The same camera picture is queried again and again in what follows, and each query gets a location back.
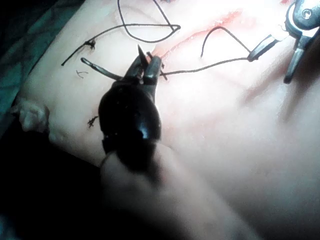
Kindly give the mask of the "left arm needle driver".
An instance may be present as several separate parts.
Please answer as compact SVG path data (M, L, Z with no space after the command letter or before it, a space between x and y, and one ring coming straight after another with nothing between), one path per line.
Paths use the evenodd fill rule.
M128 144L161 139L162 123L154 85L114 82L100 100L98 118L106 153Z

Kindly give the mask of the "left arm needle driver jaw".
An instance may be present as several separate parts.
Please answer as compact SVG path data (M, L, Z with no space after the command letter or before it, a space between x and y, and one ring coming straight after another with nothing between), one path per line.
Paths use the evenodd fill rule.
M143 67L143 83L145 85L156 85L162 67L162 59L154 56L150 62Z
M125 79L138 79L141 80L144 74L143 64L140 57L136 57L132 62L128 70L126 71L124 78Z

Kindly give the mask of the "right arm needle driver jaw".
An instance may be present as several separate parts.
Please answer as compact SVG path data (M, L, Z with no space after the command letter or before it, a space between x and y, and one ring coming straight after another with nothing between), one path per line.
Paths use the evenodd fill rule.
M308 36L301 36L298 40L296 40L294 53L283 80L285 84L289 84L292 81L297 67L300 64L300 61L302 60L305 51L310 44L310 41L311 38Z
M249 53L248 61L258 60L259 57L273 48L277 43L286 39L288 36L288 34L285 34L282 37L275 37L272 34L269 34Z

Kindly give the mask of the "right arm needle driver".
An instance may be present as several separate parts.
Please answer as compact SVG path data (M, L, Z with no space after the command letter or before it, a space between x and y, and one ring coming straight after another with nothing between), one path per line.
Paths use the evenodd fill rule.
M286 12L285 28L294 38L314 38L320 30L320 1L295 0Z

